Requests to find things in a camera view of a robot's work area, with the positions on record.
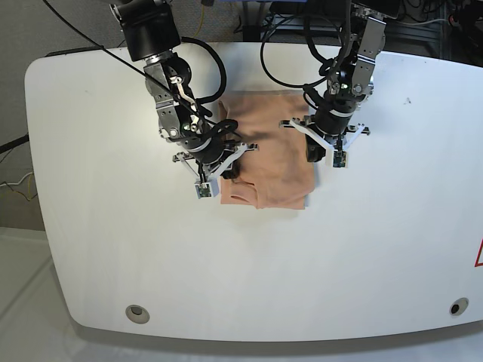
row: screw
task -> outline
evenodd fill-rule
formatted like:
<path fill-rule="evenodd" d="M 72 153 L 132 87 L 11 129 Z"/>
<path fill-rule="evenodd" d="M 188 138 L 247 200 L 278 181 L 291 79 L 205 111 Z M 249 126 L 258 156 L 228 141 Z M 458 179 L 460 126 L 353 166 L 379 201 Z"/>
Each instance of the screw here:
<path fill-rule="evenodd" d="M 360 84 L 356 84 L 354 86 L 354 92 L 356 92 L 357 94 L 360 94 L 362 92 L 362 86 Z"/>
<path fill-rule="evenodd" d="M 331 94 L 338 94 L 340 91 L 340 84 L 339 83 L 332 83 L 332 86 L 331 86 Z"/>

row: gray floor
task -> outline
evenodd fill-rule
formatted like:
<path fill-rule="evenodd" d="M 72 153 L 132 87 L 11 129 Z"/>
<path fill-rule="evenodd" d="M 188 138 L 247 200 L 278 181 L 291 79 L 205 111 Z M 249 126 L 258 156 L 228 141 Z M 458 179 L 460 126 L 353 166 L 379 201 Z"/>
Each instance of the gray floor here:
<path fill-rule="evenodd" d="M 124 39 L 108 5 L 104 3 L 95 0 L 51 0 L 51 3 L 75 26 L 107 48 L 116 47 Z M 173 0 L 172 5 L 180 34 L 193 36 L 201 16 L 199 0 Z M 213 8 L 205 8 L 204 25 L 197 37 L 205 41 L 241 41 L 241 34 L 232 33 L 237 25 L 235 6 L 218 1 Z M 272 39 L 277 42 L 302 40 L 295 35 L 277 35 Z M 317 42 L 330 44 L 333 40 L 319 38 Z M 89 44 L 67 29 L 41 0 L 2 0 L 0 44 L 0 144 L 3 144 L 27 132 L 23 77 L 29 64 L 50 52 L 82 48 Z M 420 55 L 426 53 L 421 47 L 407 45 L 390 50 Z M 0 183 L 16 182 L 31 170 L 32 159 L 27 143 L 15 149 L 0 164 Z M 27 182 L 18 190 L 27 193 Z M 35 180 L 31 193 L 35 194 Z M 38 199 L 27 202 L 21 195 L 1 189 L 0 226 L 44 229 Z"/>

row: metal grommet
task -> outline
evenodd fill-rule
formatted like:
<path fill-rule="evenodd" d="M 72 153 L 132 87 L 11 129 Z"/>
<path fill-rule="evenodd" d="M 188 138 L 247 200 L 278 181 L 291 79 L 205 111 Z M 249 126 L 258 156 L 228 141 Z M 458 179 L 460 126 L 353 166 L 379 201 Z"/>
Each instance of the metal grommet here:
<path fill-rule="evenodd" d="M 149 321 L 148 311 L 138 305 L 129 305 L 126 308 L 126 316 L 131 322 L 137 324 L 145 324 Z"/>
<path fill-rule="evenodd" d="M 469 300 L 467 298 L 460 298 L 454 302 L 450 307 L 450 314 L 454 317 L 462 315 L 468 308 Z"/>

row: metal bracket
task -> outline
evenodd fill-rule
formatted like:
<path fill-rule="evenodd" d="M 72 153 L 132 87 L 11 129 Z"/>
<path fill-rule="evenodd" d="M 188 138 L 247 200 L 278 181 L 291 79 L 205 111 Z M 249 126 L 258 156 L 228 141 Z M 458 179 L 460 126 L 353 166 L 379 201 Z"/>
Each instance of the metal bracket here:
<path fill-rule="evenodd" d="M 177 153 L 175 156 L 173 156 L 173 162 L 181 162 L 188 172 L 196 178 L 195 189 L 198 198 L 214 198 L 220 193 L 218 188 L 218 177 L 220 177 L 223 172 L 228 170 L 230 166 L 232 166 L 233 162 L 243 156 L 246 151 L 254 151 L 255 149 L 258 149 L 258 145 L 248 145 L 247 143 L 239 143 L 238 145 L 235 145 L 234 152 L 221 164 L 217 165 L 213 169 L 204 167 L 205 173 L 207 174 L 207 179 L 205 182 L 202 182 L 198 172 L 196 172 L 188 163 L 189 160 L 194 159 L 189 153 Z"/>
<path fill-rule="evenodd" d="M 325 149 L 325 162 L 329 167 L 347 168 L 347 150 L 349 147 L 362 133 L 367 135 L 371 134 L 369 128 L 365 127 L 364 124 L 358 124 L 357 127 L 349 126 L 348 131 L 354 133 L 354 135 L 350 138 L 350 140 L 345 138 L 346 142 L 344 143 L 342 150 L 340 150 L 336 149 L 334 145 L 327 142 L 327 140 L 316 133 L 313 129 L 308 128 L 308 120 L 308 116 L 304 118 L 304 121 L 301 121 L 299 118 L 292 118 L 290 121 L 280 122 L 280 127 L 294 128 L 316 141 L 323 149 Z"/>
<path fill-rule="evenodd" d="M 169 87 L 165 72 L 160 63 L 150 63 L 144 67 L 144 72 L 151 75 L 165 87 Z M 150 80 L 146 80 L 146 87 L 149 93 L 154 97 L 156 102 L 156 111 L 158 113 L 159 133 L 161 137 L 168 139 L 177 139 L 181 137 L 180 120 L 177 116 L 177 104 L 173 97 L 165 92 L 157 84 Z"/>
<path fill-rule="evenodd" d="M 193 98 L 191 98 L 190 96 L 188 96 L 184 91 L 183 79 L 181 77 L 171 77 L 170 81 L 171 81 L 172 84 L 175 84 L 177 86 L 178 92 L 180 92 L 181 98 L 183 98 L 184 100 L 189 102 L 191 109 L 195 112 L 198 111 L 197 108 L 196 108 L 196 101 Z M 200 128 L 199 117 L 197 117 L 195 115 L 191 115 L 191 124 L 189 125 L 189 129 L 192 132 L 202 134 L 202 129 Z"/>
<path fill-rule="evenodd" d="M 382 50 L 385 28 L 386 23 L 382 20 L 368 17 L 352 76 L 352 93 L 355 96 L 371 93 L 369 84 L 376 67 L 376 57 Z"/>

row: red warning label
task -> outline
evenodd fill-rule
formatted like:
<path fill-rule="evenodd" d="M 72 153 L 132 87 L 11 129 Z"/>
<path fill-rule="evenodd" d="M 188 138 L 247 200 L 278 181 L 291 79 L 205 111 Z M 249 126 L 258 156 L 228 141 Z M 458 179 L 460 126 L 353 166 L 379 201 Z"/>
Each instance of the red warning label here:
<path fill-rule="evenodd" d="M 478 258 L 476 258 L 475 268 L 477 266 L 483 266 L 483 240 L 481 241 L 480 251 L 478 251 Z"/>

